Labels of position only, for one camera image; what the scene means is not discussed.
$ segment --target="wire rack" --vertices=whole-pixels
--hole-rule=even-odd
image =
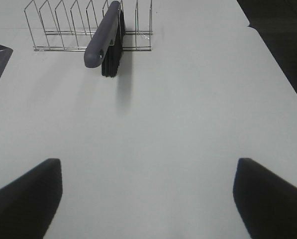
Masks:
[[[70,8],[67,8],[68,0],[60,0],[52,8],[52,0],[31,0],[24,9],[24,14],[29,27],[35,51],[85,51],[90,39],[99,26],[99,11],[104,17],[109,7],[108,0],[100,1],[74,0]],[[121,9],[124,12],[123,1],[120,0]],[[139,28],[139,3],[136,0],[134,9],[134,23],[129,29],[126,25],[125,37],[131,40],[124,41],[123,51],[151,51],[153,35],[152,0],[149,2],[147,13],[148,24],[146,30]]]

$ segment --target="black bristles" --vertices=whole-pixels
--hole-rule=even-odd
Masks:
[[[59,159],[45,160],[0,189],[0,239],[42,239],[61,196]]]
[[[109,46],[102,63],[102,75],[114,77],[117,74],[119,67],[119,61],[123,53],[123,37],[125,35],[125,22],[123,11],[120,11],[119,25],[117,27],[117,33],[115,38],[115,44]]]

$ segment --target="white table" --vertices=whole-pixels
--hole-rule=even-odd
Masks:
[[[23,19],[0,18],[14,49],[0,188],[61,159],[46,239],[249,238],[232,197],[238,158],[297,186],[297,95],[236,3],[216,2],[155,0],[153,51],[124,53],[113,79],[83,53],[33,52]]]

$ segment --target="plastic handle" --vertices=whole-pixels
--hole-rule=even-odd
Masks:
[[[86,67],[95,68],[102,64],[108,47],[114,44],[119,13],[120,2],[113,1],[85,50],[84,64]]]

